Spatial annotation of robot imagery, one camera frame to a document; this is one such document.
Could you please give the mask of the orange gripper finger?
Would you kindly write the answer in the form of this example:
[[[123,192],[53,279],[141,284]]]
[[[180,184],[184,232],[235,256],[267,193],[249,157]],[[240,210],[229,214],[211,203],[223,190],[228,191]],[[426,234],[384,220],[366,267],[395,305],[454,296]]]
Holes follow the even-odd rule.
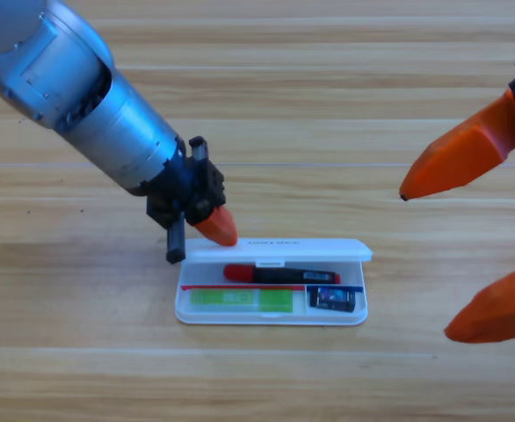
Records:
[[[478,292],[444,329],[452,341],[496,343],[515,338],[515,272]]]
[[[206,239],[220,245],[231,247],[238,242],[236,224],[232,214],[224,207],[217,207],[206,220],[194,225]]]
[[[515,149],[511,90],[432,142],[399,189],[407,201],[465,186],[503,163]]]

